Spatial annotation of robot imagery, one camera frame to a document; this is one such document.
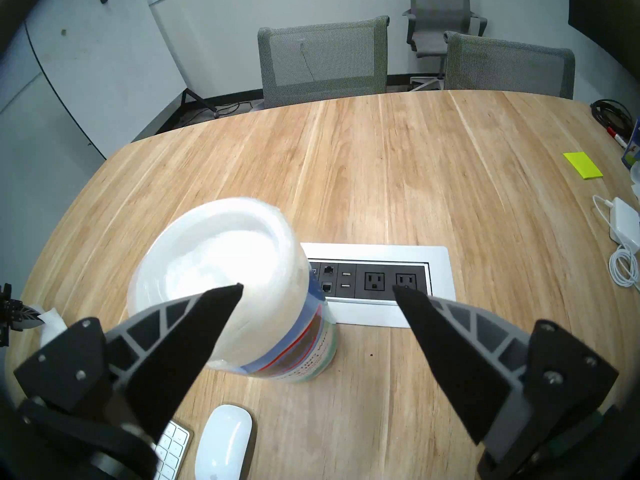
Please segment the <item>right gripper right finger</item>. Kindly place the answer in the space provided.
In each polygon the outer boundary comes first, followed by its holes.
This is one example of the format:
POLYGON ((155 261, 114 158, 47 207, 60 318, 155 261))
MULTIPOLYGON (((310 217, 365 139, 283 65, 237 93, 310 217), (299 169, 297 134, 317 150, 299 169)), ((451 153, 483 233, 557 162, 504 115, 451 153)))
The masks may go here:
POLYGON ((483 308, 409 287, 394 287, 398 307, 434 379, 482 462, 535 462, 547 444, 581 428, 608 396, 619 372, 550 319, 530 333, 483 308))

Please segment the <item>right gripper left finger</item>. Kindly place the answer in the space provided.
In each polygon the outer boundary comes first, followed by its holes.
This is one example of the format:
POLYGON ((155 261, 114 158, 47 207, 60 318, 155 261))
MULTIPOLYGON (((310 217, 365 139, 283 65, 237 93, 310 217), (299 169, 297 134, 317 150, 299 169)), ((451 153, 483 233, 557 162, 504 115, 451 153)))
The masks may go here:
POLYGON ((22 419, 79 442, 154 442, 209 360, 243 285, 70 325, 14 372, 22 419))

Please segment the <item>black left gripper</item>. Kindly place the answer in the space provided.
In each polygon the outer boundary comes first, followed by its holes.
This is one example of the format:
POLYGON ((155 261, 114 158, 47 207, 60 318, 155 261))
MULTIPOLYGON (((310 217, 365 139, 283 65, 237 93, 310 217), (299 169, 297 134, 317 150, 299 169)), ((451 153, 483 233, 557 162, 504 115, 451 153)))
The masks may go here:
POLYGON ((9 345, 10 330, 12 328, 20 332, 45 324, 39 318, 42 314, 39 311, 27 305, 21 305, 14 310, 12 303, 12 286, 9 283, 5 283, 1 287, 1 348, 9 345))

